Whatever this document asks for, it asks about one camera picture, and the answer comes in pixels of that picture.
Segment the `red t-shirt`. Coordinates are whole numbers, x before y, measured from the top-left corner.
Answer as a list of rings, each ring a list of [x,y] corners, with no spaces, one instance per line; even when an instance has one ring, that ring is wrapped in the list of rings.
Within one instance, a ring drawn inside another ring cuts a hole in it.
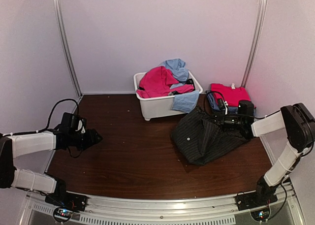
[[[219,99],[226,101],[228,106],[237,107],[239,101],[251,101],[250,96],[243,87],[225,86],[223,84],[212,83],[210,90],[213,92],[216,103]]]

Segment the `black striped shirt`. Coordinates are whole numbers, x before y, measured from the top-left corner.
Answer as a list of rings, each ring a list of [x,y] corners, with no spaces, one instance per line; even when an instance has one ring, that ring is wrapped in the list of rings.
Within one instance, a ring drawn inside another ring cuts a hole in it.
[[[222,130],[199,106],[179,121],[170,138],[194,165],[206,165],[249,142],[237,130]]]

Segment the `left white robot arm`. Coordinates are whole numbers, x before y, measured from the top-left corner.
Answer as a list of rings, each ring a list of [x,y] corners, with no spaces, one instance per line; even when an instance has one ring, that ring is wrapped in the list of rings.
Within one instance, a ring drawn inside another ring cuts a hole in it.
[[[66,184],[46,174],[18,169],[13,160],[19,156],[42,151],[67,150],[75,147],[80,153],[100,143],[102,136],[96,129],[86,128],[86,119],[65,112],[54,129],[46,127],[30,132],[9,133],[0,136],[0,187],[20,188],[43,193],[60,207],[71,202]]]

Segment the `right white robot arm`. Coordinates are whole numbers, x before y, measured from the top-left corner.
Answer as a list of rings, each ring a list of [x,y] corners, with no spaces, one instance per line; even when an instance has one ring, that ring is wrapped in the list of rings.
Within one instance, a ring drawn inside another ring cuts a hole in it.
[[[227,104],[219,100],[220,110],[214,114],[214,123],[223,129],[236,129],[245,139],[267,139],[279,136],[284,143],[272,167],[258,180],[252,201],[264,205],[283,180],[289,177],[300,159],[309,154],[315,144],[315,118],[303,103],[286,105],[280,110],[257,117],[255,106],[241,100],[237,111],[230,112]]]

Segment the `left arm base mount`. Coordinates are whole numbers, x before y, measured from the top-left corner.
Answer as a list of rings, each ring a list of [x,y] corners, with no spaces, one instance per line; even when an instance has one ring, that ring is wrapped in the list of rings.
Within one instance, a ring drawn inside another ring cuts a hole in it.
[[[65,197],[61,198],[53,194],[47,194],[45,196],[45,202],[53,204],[59,207],[65,207],[74,212],[84,212],[86,209],[88,197],[85,195],[68,193],[66,192]]]

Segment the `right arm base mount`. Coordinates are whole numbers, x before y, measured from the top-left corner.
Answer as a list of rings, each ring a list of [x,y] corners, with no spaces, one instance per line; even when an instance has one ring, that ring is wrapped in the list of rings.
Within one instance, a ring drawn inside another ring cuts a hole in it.
[[[239,211],[267,206],[278,201],[274,194],[268,199],[259,199],[256,191],[250,193],[239,192],[234,198]]]

